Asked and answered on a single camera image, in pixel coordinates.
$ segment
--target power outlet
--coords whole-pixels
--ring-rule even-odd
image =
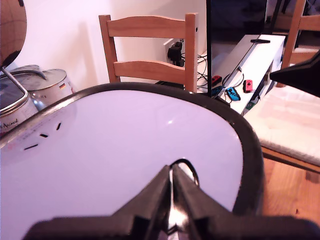
[[[181,42],[182,43],[181,53],[185,53],[185,40],[184,39],[171,38],[168,41],[166,41],[163,44],[163,46],[164,46],[164,56],[165,56],[166,62],[169,63],[169,64],[174,64],[174,63],[168,58],[168,50],[169,50],[169,48],[174,46],[176,42]]]

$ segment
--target red joy-con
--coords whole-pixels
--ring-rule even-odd
[[[222,77],[219,75],[215,75],[212,77],[212,86],[217,85],[218,83],[222,82]]]
[[[253,90],[252,85],[253,85],[252,80],[244,80],[243,81],[243,92],[244,93],[251,93]]]

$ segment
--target wooden chair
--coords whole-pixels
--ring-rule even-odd
[[[197,13],[187,13],[185,20],[162,16],[132,16],[111,20],[99,15],[102,41],[110,83],[120,82],[120,76],[151,79],[185,85],[197,92]],[[118,61],[114,37],[184,39],[185,67],[162,61]]]
[[[297,0],[287,43],[285,46],[283,61],[281,68],[287,68],[290,64],[297,64],[310,59],[316,51],[298,52],[294,51],[299,30],[320,31],[320,15],[303,16],[306,0]],[[284,87],[284,84],[278,83],[277,87]],[[251,119],[247,119],[249,123],[254,124]],[[305,162],[303,159],[297,159],[292,156],[283,154],[267,147],[262,147],[263,156],[265,158],[289,164],[308,171],[320,173],[320,166]]]
[[[297,0],[291,21],[288,39],[285,45],[285,51],[281,68],[287,68],[290,64],[297,64],[306,61],[315,55],[318,50],[294,51],[298,32],[300,30],[320,31],[320,15],[303,16],[306,0]],[[277,87],[284,87],[284,84],[278,83]]]

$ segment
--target white wall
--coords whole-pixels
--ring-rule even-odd
[[[9,69],[37,64],[66,70],[77,89],[108,83],[98,15],[111,19],[160,15],[184,19],[199,13],[200,53],[206,48],[206,0],[24,0],[27,34],[20,55]],[[165,61],[166,39],[116,38],[119,61]]]

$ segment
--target white cushion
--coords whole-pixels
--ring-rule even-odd
[[[263,147],[320,166],[320,98],[274,87],[244,117]]]

